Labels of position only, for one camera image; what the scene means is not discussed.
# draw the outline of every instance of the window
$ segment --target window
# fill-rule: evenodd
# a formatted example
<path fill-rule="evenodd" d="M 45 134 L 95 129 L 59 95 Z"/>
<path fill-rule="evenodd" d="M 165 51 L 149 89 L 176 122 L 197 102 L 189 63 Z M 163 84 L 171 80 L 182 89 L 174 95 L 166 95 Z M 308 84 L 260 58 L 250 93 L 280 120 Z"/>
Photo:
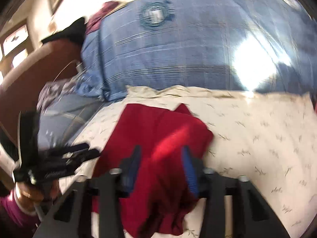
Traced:
<path fill-rule="evenodd" d="M 13 68 L 16 68 L 27 56 L 28 56 L 28 52 L 26 51 L 26 49 L 18 53 L 13 58 L 13 61 L 12 61 Z"/>
<path fill-rule="evenodd" d="M 29 34 L 26 25 L 22 26 L 17 31 L 8 36 L 3 43 L 4 55 L 10 53 L 14 48 L 25 41 L 28 36 Z"/>

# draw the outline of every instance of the hand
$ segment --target hand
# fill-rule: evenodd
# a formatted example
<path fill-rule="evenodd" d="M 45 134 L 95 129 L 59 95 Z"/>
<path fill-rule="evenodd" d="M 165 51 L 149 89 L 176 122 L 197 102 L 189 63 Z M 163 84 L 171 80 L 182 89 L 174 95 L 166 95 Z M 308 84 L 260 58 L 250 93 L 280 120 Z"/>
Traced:
<path fill-rule="evenodd" d="M 38 205 L 44 199 L 43 194 L 33 185 L 24 182 L 17 182 L 15 191 L 19 204 L 28 212 L 34 211 L 34 205 Z M 58 180 L 53 181 L 50 197 L 54 200 L 59 194 Z"/>

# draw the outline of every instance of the pink sleeve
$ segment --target pink sleeve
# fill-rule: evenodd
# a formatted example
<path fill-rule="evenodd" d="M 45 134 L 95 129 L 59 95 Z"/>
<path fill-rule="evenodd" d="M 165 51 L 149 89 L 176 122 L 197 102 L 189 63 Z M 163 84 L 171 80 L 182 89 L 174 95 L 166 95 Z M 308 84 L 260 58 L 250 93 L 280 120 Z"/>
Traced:
<path fill-rule="evenodd" d="M 39 218 L 36 212 L 26 212 L 17 202 L 15 190 L 10 195 L 0 198 L 0 205 L 7 211 L 9 218 L 21 228 L 36 230 Z"/>

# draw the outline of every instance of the black tool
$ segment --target black tool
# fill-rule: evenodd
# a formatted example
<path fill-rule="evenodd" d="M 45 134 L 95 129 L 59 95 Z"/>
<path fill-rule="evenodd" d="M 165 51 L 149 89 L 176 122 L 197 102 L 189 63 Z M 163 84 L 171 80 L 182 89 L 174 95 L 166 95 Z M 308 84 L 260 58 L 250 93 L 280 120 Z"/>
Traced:
<path fill-rule="evenodd" d="M 20 165 L 13 171 L 14 182 L 26 182 L 37 186 L 44 195 L 41 207 L 36 207 L 40 220 L 52 205 L 50 191 L 52 181 L 75 174 L 85 161 L 98 157 L 97 149 L 89 149 L 87 143 L 38 151 L 37 136 L 40 115 L 37 112 L 20 113 L 18 123 L 18 150 Z"/>
<path fill-rule="evenodd" d="M 189 189 L 197 198 L 207 198 L 200 238 L 225 237 L 225 195 L 232 196 L 233 237 L 289 238 L 279 218 L 246 176 L 220 176 L 212 168 L 204 168 L 202 160 L 193 158 L 188 147 L 182 153 Z"/>
<path fill-rule="evenodd" d="M 99 195 L 99 237 L 124 238 L 118 198 L 133 191 L 141 162 L 141 148 L 136 146 L 132 156 L 119 168 L 93 178 L 79 178 L 53 205 L 33 238 L 91 237 L 91 201 Z"/>
<path fill-rule="evenodd" d="M 207 198 L 200 238 L 225 237 L 224 196 L 233 199 L 234 238 L 289 238 L 273 210 L 252 183 L 222 177 L 202 160 L 193 158 L 189 148 L 182 153 L 189 189 L 197 198 Z M 140 162 L 140 147 L 120 168 L 90 180 L 75 182 L 58 200 L 39 226 L 33 238 L 91 237 L 91 196 L 99 195 L 99 237 L 124 238 L 118 198 L 132 192 Z"/>

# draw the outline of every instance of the metal bolt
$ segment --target metal bolt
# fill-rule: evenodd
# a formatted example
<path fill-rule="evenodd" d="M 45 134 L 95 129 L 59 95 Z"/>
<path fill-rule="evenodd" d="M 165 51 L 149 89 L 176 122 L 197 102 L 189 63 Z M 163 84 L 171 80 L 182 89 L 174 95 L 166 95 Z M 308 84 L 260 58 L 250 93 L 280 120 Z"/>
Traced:
<path fill-rule="evenodd" d="M 112 168 L 112 169 L 110 169 L 109 173 L 111 175 L 119 175 L 122 173 L 122 169 L 121 168 Z"/>
<path fill-rule="evenodd" d="M 87 180 L 87 176 L 77 176 L 76 182 L 85 182 Z"/>
<path fill-rule="evenodd" d="M 31 177 L 31 183 L 33 184 L 33 185 L 36 185 L 36 180 L 35 180 L 35 178 L 32 176 Z"/>
<path fill-rule="evenodd" d="M 213 174 L 215 172 L 215 170 L 212 169 L 212 168 L 206 167 L 206 168 L 203 169 L 203 172 L 205 174 Z"/>
<path fill-rule="evenodd" d="M 247 176 L 239 176 L 239 180 L 242 181 L 242 182 L 247 182 L 247 181 L 249 181 L 249 179 L 248 179 Z"/>

